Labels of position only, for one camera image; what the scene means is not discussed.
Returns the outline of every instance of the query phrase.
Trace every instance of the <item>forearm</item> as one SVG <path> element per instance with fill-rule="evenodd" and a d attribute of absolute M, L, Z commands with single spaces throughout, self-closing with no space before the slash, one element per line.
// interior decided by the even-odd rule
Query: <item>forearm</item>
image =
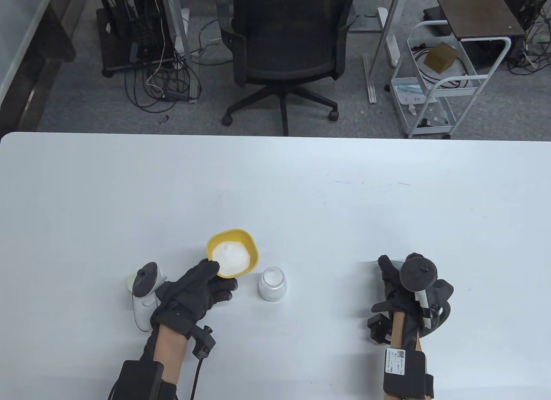
<path fill-rule="evenodd" d="M 164 325 L 159 326 L 153 360 L 164 365 L 163 380 L 167 383 L 178 384 L 186 348 L 187 339 L 183 335 Z"/>

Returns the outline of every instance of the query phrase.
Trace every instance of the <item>white vr controller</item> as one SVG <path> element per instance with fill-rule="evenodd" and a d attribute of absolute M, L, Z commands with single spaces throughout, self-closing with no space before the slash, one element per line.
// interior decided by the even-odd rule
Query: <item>white vr controller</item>
<path fill-rule="evenodd" d="M 149 319 L 153 311 L 159 306 L 159 298 L 155 290 L 159 288 L 167 276 L 155 262 L 149 262 L 135 275 L 128 278 L 127 288 L 132 293 L 132 305 L 134 307 L 134 321 L 138 328 L 149 332 L 153 328 Z"/>

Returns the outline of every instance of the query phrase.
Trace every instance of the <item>office chair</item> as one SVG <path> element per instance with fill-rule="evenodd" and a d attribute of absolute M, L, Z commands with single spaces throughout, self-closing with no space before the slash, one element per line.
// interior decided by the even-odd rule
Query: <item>office chair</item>
<path fill-rule="evenodd" d="M 232 125 L 233 112 L 271 95 L 279 97 L 284 136 L 289 94 L 330 107 L 332 122 L 339 118 L 337 103 L 300 85 L 344 73 L 347 32 L 356 19 L 352 0 L 216 0 L 216 6 L 236 84 L 265 85 L 228 107 L 224 126 Z"/>

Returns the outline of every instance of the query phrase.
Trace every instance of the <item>small white jar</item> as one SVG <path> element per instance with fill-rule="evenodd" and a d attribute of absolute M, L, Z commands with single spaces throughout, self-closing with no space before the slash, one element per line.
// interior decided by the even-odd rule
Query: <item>small white jar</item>
<path fill-rule="evenodd" d="M 277 267 L 267 268 L 260 276 L 258 292 L 266 301 L 281 300 L 287 292 L 285 274 Z"/>

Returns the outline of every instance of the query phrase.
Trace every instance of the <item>gloved hand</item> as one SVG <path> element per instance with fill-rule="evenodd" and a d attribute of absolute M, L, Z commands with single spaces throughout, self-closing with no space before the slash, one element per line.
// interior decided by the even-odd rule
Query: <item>gloved hand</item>
<path fill-rule="evenodd" d="M 189 339 L 191 328 L 214 304 L 232 299 L 232 291 L 238 288 L 238 282 L 236 278 L 217 276 L 219 269 L 218 262 L 205 259 L 176 282 L 166 281 L 155 290 L 160 304 L 151 315 L 153 331 L 142 359 L 153 359 L 159 325 L 167 326 Z"/>

